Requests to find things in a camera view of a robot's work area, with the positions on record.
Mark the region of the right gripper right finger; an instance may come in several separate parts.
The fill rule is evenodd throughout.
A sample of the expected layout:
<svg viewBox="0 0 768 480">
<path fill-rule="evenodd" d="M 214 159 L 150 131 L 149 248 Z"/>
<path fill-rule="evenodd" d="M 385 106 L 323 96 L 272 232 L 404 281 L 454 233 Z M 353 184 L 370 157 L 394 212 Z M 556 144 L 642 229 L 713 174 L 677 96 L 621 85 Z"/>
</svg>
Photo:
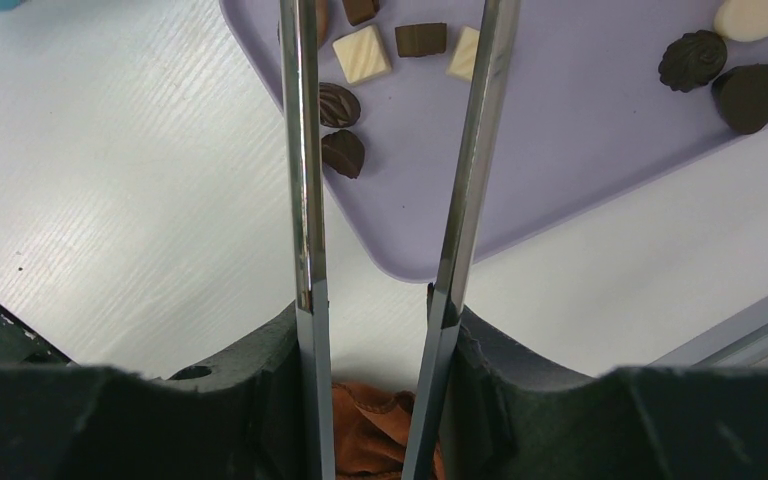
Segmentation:
<svg viewBox="0 0 768 480">
<path fill-rule="evenodd" d="M 593 378 L 465 311 L 446 409 L 450 479 L 768 479 L 768 368 Z"/>
</svg>

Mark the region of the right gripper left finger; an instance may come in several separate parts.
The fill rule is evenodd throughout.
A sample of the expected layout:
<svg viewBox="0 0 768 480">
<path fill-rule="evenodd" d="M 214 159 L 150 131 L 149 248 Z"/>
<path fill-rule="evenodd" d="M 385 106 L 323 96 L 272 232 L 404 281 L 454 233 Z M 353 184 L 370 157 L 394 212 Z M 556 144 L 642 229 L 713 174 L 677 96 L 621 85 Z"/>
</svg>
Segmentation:
<svg viewBox="0 0 768 480">
<path fill-rule="evenodd" d="M 167 380 L 0 366 L 0 479 L 301 479 L 293 306 Z"/>
</svg>

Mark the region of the metal tongs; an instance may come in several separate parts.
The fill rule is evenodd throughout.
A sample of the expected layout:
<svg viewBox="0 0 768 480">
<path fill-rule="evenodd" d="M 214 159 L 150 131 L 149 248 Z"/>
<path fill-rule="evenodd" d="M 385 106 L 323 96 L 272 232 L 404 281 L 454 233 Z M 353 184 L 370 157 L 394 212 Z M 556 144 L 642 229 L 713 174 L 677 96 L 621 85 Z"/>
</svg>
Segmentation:
<svg viewBox="0 0 768 480">
<path fill-rule="evenodd" d="M 485 4 L 402 477 L 433 466 L 452 358 L 520 18 L 517 1 Z M 336 475 L 324 228 L 317 16 L 311 1 L 280 3 L 283 109 L 291 194 L 297 337 L 308 470 Z"/>
</svg>

